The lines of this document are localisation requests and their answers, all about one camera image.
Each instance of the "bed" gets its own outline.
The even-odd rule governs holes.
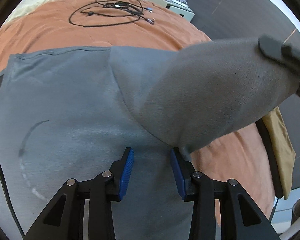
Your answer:
[[[145,15],[155,19],[154,25],[144,20],[100,28],[71,25],[69,16],[79,7],[93,1],[23,0],[0,29],[0,73],[5,69],[10,54],[71,46],[133,46],[177,51],[192,44],[210,42],[207,35],[183,17],[145,0],[139,1],[143,7],[152,8],[152,13],[147,11]],[[136,3],[136,0],[122,1]],[[133,17],[125,17],[124,21],[131,19]],[[78,25],[94,25],[96,18],[75,14],[72,21]],[[98,24],[115,24],[118,21],[122,19],[98,18]],[[191,155],[195,168],[212,179],[237,179],[268,218],[275,196],[284,195],[287,198],[292,183],[295,153],[280,116],[279,109],[274,109],[261,120],[269,133],[270,146],[265,144],[266,139],[260,133],[260,127],[253,123],[216,139]],[[275,165],[269,161],[269,147],[273,150]],[[271,168],[273,165],[278,173],[276,183]],[[276,192],[275,184],[278,184],[278,180],[281,193]],[[51,198],[44,192],[35,192],[31,188],[28,190],[29,194],[38,197],[40,206],[34,213],[28,214],[29,217],[22,223],[25,231]],[[218,208],[216,213],[220,225]]]

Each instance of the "black cord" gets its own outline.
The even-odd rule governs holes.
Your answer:
[[[25,237],[25,233],[23,232],[23,229],[19,223],[19,220],[17,218],[17,215],[13,209],[13,206],[12,206],[12,203],[11,203],[11,199],[10,199],[10,196],[9,196],[9,191],[8,191],[8,187],[7,187],[7,183],[6,183],[6,180],[4,178],[4,174],[3,174],[3,171],[2,171],[2,167],[1,167],[1,164],[0,164],[0,182],[1,182],[1,186],[2,186],[2,189],[3,189],[3,193],[4,193],[4,197],[6,198],[6,202],[7,202],[7,205],[8,205],[8,208],[10,210],[10,213],[13,217],[13,220],[15,222],[15,224],[17,225],[17,228],[19,229],[19,232],[22,236],[22,238]]]
[[[274,205],[273,208],[272,208],[272,211],[271,211],[271,214],[270,214],[270,217],[269,217],[269,222],[270,222],[270,223],[271,223],[271,221],[272,221],[272,219],[273,219],[275,209],[277,208],[277,205],[278,205],[278,201],[279,201],[279,199],[277,198],[277,201],[276,201],[275,205]]]
[[[120,1],[120,0],[104,0],[104,1],[95,0],[92,3],[86,4],[86,5],[78,8],[77,10],[75,10],[69,16],[69,23],[72,24],[72,25],[81,26],[81,27],[107,27],[107,26],[116,26],[116,25],[121,25],[121,24],[133,23],[133,22],[136,22],[136,21],[138,21],[142,18],[145,21],[147,21],[148,23],[153,25],[154,24],[153,20],[148,19],[148,18],[143,16],[144,9],[147,9],[147,10],[150,11],[150,8],[144,8],[139,0],[136,0],[136,1],[138,1],[139,5],[131,4],[129,2],[124,2],[124,1]],[[97,12],[94,12],[94,11],[91,11],[91,10],[87,11],[87,10],[92,9],[94,7],[117,9],[117,10],[125,11],[128,14],[127,15],[122,15],[122,14],[121,15],[109,15],[109,14],[97,13]],[[87,14],[87,16],[92,16],[92,15],[99,15],[99,16],[103,16],[103,17],[136,16],[137,18],[134,19],[134,20],[131,20],[131,21],[128,21],[128,22],[122,22],[122,23],[104,24],[104,25],[81,25],[81,24],[76,24],[76,23],[72,22],[72,20],[71,20],[72,16],[75,13],[77,13],[78,11],[80,11],[80,13],[82,13],[82,14]]]

